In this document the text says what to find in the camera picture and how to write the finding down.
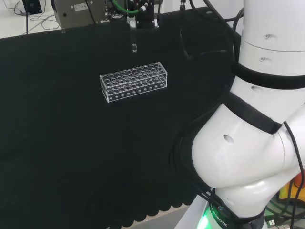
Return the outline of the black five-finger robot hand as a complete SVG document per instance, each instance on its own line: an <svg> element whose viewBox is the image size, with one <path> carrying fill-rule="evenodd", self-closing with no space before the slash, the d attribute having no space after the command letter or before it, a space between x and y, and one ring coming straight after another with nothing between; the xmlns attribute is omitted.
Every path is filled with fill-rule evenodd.
<svg viewBox="0 0 305 229"><path fill-rule="evenodd" d="M127 17L131 29L155 29L159 26L162 0L126 0L128 10L146 10Z"/></svg>

